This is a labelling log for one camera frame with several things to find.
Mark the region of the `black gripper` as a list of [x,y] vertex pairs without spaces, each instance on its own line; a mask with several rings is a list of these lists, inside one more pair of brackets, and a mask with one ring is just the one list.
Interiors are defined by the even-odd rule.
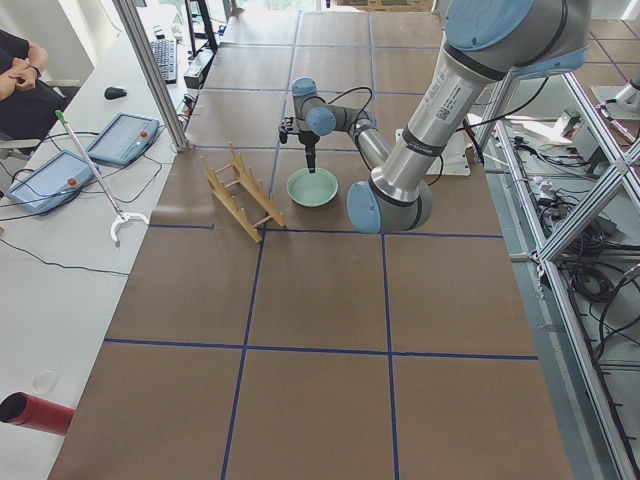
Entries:
[[300,131],[298,133],[299,142],[305,146],[305,158],[308,171],[313,174],[316,172],[316,147],[320,141],[320,137],[312,131]]

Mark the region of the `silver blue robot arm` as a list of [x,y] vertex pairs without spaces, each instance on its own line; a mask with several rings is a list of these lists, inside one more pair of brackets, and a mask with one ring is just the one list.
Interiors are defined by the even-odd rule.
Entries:
[[347,133],[371,169],[349,189],[351,224],[363,233],[415,229],[432,211],[427,171],[485,87],[506,75],[541,78],[582,66],[591,11],[589,1],[454,1],[431,85],[395,145],[364,108],[328,104],[308,77],[291,86],[294,114],[281,122],[279,140],[297,136],[314,167],[320,138]]

